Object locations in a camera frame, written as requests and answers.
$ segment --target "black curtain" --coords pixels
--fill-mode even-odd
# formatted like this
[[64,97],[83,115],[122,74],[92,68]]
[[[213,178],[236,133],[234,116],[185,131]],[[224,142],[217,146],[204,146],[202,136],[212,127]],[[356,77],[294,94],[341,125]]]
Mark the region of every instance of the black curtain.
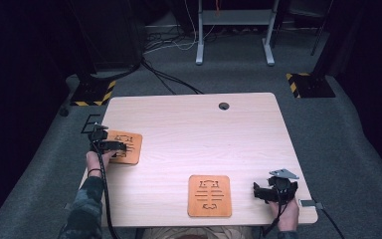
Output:
[[336,76],[358,110],[365,135],[382,158],[382,1],[366,1],[353,47]]
[[67,76],[93,69],[69,11],[62,0],[0,2],[0,207],[67,98]]

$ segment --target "sleeve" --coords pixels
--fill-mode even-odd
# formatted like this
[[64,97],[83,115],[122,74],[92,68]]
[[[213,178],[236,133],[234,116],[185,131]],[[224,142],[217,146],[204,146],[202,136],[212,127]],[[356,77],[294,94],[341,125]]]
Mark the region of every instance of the sleeve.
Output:
[[280,231],[278,239],[298,239],[296,231]]
[[101,178],[91,176],[84,182],[71,206],[60,239],[101,238]]

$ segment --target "square cork pad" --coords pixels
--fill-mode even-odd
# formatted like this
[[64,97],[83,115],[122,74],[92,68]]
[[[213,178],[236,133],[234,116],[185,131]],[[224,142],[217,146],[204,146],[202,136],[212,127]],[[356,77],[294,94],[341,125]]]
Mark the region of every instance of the square cork pad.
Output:
[[230,217],[231,187],[228,176],[192,175],[188,182],[188,215]]
[[107,140],[117,140],[126,144],[126,151],[118,151],[110,162],[138,164],[142,135],[138,133],[108,130]]

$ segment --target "table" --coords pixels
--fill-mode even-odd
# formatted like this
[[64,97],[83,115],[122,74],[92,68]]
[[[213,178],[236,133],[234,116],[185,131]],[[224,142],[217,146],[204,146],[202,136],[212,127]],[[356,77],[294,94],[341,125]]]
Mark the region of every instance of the table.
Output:
[[[273,94],[113,98],[102,124],[142,134],[139,163],[111,163],[106,174],[113,226],[271,224],[270,207],[254,197],[253,182],[268,187],[269,172],[282,168],[300,177],[295,197],[311,199]],[[194,174],[229,176],[231,217],[188,216]],[[316,220],[313,207],[300,209],[299,223]]]
[[279,0],[275,0],[272,9],[261,10],[221,10],[217,15],[214,10],[204,10],[202,0],[198,0],[198,48],[197,65],[203,64],[204,39],[203,25],[269,25],[266,38],[263,38],[263,47],[265,49],[268,66],[275,65],[270,40],[278,11]]

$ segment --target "person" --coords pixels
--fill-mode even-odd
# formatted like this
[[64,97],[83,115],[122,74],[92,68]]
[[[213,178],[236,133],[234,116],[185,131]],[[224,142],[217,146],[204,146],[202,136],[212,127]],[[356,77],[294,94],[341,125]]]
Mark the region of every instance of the person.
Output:
[[[107,170],[109,159],[115,151],[102,155],[104,170]],[[101,238],[101,196],[103,183],[97,154],[89,151],[86,155],[88,178],[77,192],[76,199],[66,224],[59,232],[59,239],[90,239]],[[269,202],[273,216],[276,218],[279,205]],[[297,239],[296,227],[298,223],[299,207],[295,199],[291,200],[283,211],[278,223],[279,239]],[[252,239],[251,227],[221,226],[199,228],[158,227],[144,231],[143,239]]]

